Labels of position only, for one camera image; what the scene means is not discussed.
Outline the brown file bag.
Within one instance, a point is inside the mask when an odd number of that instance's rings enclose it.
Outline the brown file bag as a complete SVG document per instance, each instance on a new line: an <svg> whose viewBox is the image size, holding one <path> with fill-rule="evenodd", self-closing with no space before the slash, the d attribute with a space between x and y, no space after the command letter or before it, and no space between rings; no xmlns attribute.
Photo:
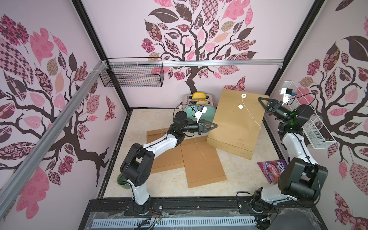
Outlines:
<svg viewBox="0 0 368 230"><path fill-rule="evenodd" d="M251 160L265 114L259 98L269 96L223 89L213 120L218 127L209 132L207 143Z"/></svg>
<svg viewBox="0 0 368 230"><path fill-rule="evenodd" d="M147 142L151 143L166 134L168 128L161 128L147 131ZM151 173L160 173L164 171L184 168L184 160L181 147L175 147L158 156L152 166Z"/></svg>
<svg viewBox="0 0 368 230"><path fill-rule="evenodd" d="M227 180L217 150L207 144L206 136L184 140L180 147L189 188Z"/></svg>

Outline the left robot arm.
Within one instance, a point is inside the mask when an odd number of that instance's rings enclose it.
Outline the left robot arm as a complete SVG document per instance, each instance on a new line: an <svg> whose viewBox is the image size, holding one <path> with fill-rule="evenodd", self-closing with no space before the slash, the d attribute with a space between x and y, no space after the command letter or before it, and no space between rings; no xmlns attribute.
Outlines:
<svg viewBox="0 0 368 230"><path fill-rule="evenodd" d="M197 110L195 121L187 117L187 113L179 111L173 115L172 124L164 135L147 144L135 143L129 149L120 172L130 185L133 194L134 210L145 215L151 208L151 197L147 183L154 160L168 150L178 147L189 133L208 133L218 127L217 124L201 119L204 109Z"/></svg>

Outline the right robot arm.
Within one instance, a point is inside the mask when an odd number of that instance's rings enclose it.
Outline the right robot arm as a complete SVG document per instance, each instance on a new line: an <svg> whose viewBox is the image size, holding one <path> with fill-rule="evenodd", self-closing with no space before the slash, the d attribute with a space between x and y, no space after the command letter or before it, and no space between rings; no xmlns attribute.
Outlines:
<svg viewBox="0 0 368 230"><path fill-rule="evenodd" d="M250 205L253 211L262 213L286 201L293 201L304 208L315 206L321 199L321 190L328 170L312 157L303 137L303 126L313 115L310 105L302 104L290 111L282 101L258 98L265 112L280 121L278 134L285 145L290 163L278 177L278 183L254 192Z"/></svg>

